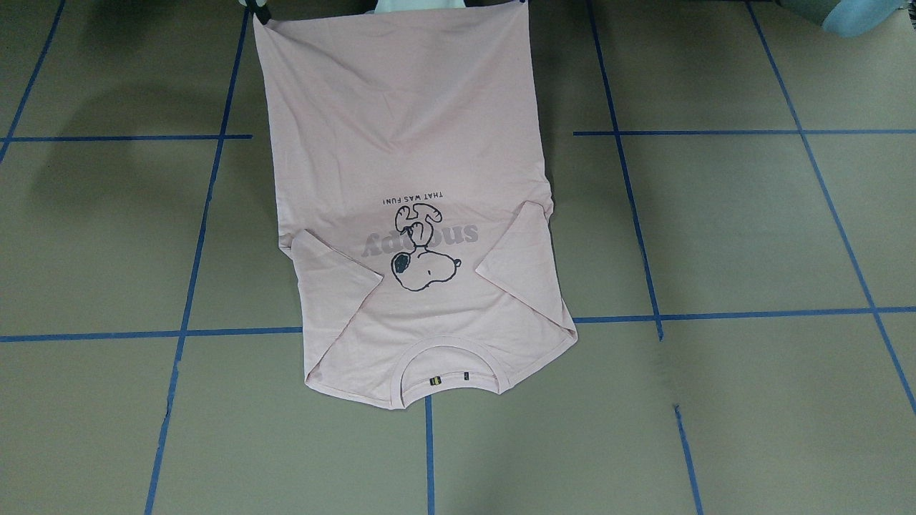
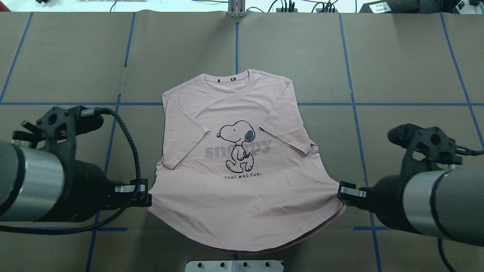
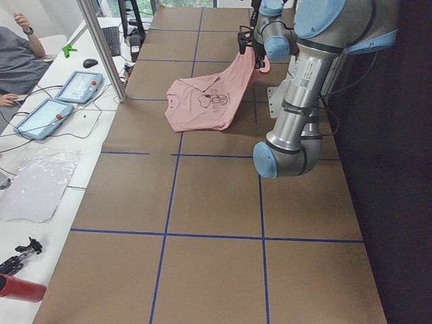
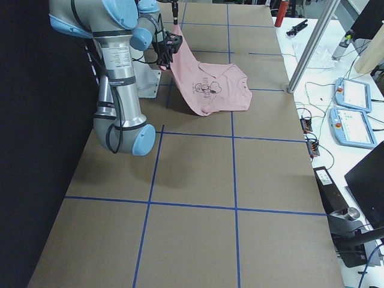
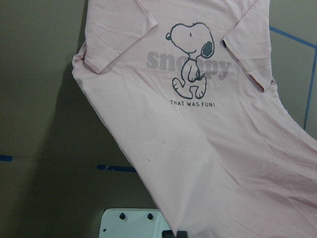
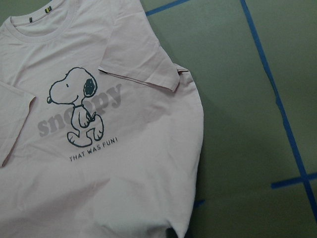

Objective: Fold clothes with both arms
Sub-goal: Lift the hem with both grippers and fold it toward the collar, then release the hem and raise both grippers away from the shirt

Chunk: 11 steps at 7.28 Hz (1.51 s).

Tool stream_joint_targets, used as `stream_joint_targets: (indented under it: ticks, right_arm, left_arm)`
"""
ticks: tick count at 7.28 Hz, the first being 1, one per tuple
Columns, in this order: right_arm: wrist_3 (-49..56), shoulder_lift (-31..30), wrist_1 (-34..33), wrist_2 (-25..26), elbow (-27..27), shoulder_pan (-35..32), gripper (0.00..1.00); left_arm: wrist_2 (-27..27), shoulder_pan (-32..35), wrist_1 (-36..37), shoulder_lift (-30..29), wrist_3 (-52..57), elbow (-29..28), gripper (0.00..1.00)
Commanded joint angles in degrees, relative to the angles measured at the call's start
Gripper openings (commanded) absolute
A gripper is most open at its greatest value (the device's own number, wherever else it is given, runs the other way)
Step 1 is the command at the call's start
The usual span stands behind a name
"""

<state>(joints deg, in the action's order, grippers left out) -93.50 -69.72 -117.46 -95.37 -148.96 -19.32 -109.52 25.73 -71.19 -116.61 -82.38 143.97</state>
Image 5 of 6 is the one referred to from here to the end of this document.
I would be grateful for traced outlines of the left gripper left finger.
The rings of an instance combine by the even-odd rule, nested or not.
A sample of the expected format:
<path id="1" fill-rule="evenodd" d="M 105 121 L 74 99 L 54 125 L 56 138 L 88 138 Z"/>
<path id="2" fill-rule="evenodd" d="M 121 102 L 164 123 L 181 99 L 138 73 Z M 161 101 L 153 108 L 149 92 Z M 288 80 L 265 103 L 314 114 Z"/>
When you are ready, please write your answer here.
<path id="1" fill-rule="evenodd" d="M 162 238 L 172 238 L 172 230 L 162 231 Z"/>

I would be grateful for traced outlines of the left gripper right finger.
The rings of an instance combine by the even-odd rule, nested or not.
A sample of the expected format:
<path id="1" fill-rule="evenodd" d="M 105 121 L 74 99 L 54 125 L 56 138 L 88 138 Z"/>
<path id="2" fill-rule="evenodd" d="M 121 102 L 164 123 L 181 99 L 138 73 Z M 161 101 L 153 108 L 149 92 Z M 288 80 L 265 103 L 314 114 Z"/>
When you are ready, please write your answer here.
<path id="1" fill-rule="evenodd" d="M 187 232 L 186 231 L 178 231 L 176 233 L 176 238 L 187 238 Z"/>

